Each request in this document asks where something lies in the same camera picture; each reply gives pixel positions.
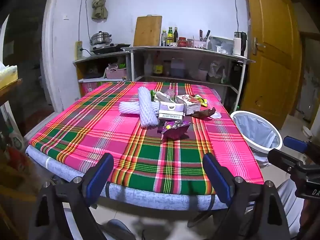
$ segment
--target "stainless steel pot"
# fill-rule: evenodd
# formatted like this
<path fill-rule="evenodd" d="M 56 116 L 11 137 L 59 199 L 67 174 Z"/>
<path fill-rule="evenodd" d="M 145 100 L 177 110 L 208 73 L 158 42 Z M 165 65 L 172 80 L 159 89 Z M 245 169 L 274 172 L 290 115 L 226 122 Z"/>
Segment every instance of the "stainless steel pot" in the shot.
<path fill-rule="evenodd" d="M 91 45 L 96 45 L 96 44 L 106 44 L 109 45 L 112 41 L 112 39 L 110 39 L 111 34 L 107 33 L 107 32 L 102 32 L 99 31 L 98 33 L 94 34 L 90 40 L 90 44 Z"/>

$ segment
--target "gray fabric table edge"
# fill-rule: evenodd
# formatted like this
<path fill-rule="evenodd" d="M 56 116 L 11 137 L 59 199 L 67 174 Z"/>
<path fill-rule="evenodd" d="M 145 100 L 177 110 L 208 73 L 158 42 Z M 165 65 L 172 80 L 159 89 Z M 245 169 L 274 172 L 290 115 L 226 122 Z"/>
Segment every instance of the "gray fabric table edge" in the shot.
<path fill-rule="evenodd" d="M 26 149 L 29 155 L 38 164 L 56 174 L 60 178 L 71 181 L 74 177 L 82 177 L 84 173 L 77 171 L 48 155 L 40 152 L 33 146 L 29 145 Z M 140 207 L 155 208 L 161 210 L 215 210 L 227 208 L 218 196 L 211 195 L 177 195 L 155 193 L 129 187 L 124 187 L 114 183 L 107 182 L 100 194 L 103 197 L 109 197 L 114 200 L 129 203 Z"/>

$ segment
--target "purple and white box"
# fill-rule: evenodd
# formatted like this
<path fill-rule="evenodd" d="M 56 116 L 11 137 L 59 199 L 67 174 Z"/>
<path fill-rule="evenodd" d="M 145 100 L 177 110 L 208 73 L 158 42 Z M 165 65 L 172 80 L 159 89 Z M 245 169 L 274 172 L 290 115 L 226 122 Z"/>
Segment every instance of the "purple and white box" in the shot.
<path fill-rule="evenodd" d="M 185 116 L 184 104 L 160 102 L 159 119 L 160 120 L 183 120 Z"/>

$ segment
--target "electric kettle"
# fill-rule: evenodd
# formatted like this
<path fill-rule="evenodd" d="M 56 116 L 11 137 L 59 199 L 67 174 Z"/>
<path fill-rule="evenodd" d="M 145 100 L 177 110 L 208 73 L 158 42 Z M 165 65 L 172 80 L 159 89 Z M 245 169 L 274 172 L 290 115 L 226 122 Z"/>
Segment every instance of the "electric kettle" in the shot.
<path fill-rule="evenodd" d="M 248 41 L 245 32 L 235 32 L 232 55 L 243 58 L 248 57 Z"/>

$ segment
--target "cutting board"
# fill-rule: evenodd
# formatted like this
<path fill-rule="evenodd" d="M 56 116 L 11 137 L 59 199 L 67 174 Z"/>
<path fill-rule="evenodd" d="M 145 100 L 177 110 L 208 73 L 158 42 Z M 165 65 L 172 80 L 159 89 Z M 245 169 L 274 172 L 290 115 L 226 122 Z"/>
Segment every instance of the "cutting board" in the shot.
<path fill-rule="evenodd" d="M 162 16 L 137 18 L 133 46 L 159 46 Z"/>

